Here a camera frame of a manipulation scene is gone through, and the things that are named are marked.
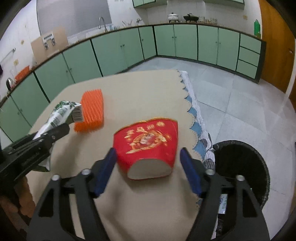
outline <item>red paper container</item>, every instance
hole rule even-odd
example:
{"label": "red paper container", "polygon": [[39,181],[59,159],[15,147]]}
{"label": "red paper container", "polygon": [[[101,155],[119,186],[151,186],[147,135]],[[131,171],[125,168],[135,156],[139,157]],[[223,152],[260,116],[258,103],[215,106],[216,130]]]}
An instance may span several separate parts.
{"label": "red paper container", "polygon": [[164,177],[172,172],[178,144],[178,123],[154,118],[126,126],[114,134],[120,168],[133,180]]}

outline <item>striped cloth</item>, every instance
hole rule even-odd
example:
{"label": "striped cloth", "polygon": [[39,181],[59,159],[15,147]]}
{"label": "striped cloth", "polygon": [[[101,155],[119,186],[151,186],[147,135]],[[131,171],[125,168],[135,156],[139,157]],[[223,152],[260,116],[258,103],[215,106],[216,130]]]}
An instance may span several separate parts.
{"label": "striped cloth", "polygon": [[186,86],[184,90],[188,92],[186,100],[188,100],[192,105],[188,112],[195,117],[195,122],[191,129],[196,132],[198,139],[193,150],[201,155],[202,163],[206,169],[215,170],[215,155],[213,152],[214,149],[212,140],[206,129],[205,122],[200,114],[200,107],[196,100],[191,81],[186,71],[180,70],[179,72],[180,77],[182,78],[182,83],[184,83]]}

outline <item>barcode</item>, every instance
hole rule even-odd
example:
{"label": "barcode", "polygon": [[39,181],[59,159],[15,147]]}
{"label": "barcode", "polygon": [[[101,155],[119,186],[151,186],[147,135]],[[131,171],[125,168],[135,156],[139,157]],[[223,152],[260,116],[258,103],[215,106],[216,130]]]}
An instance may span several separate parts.
{"label": "barcode", "polygon": [[74,122],[83,122],[83,115],[81,106],[78,106],[72,112],[72,118]]}

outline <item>metal screw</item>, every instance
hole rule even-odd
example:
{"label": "metal screw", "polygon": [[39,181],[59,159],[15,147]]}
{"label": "metal screw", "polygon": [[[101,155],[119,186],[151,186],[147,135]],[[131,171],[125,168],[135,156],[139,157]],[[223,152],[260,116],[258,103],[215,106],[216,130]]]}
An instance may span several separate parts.
{"label": "metal screw", "polygon": [[215,171],[212,169],[207,169],[205,172],[206,172],[206,174],[208,174],[210,176],[213,176],[215,174]]}
{"label": "metal screw", "polygon": [[242,176],[242,175],[237,175],[237,180],[238,180],[238,181],[244,181],[244,176]]}
{"label": "metal screw", "polygon": [[88,175],[88,174],[90,174],[90,169],[83,169],[82,171],[81,171],[81,173],[82,173],[82,175]]}
{"label": "metal screw", "polygon": [[60,175],[58,175],[58,174],[52,176],[52,180],[53,180],[53,181],[57,181],[57,180],[59,180],[60,178],[61,178],[61,177],[60,177]]}

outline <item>green bottle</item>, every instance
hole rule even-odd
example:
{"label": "green bottle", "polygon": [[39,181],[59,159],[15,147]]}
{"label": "green bottle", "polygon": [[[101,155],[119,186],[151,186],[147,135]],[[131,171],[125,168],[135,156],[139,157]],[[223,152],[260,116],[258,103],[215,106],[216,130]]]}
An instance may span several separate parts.
{"label": "green bottle", "polygon": [[258,34],[261,35],[261,30],[260,30],[260,23],[256,19],[256,21],[254,22],[254,35],[258,36]]}

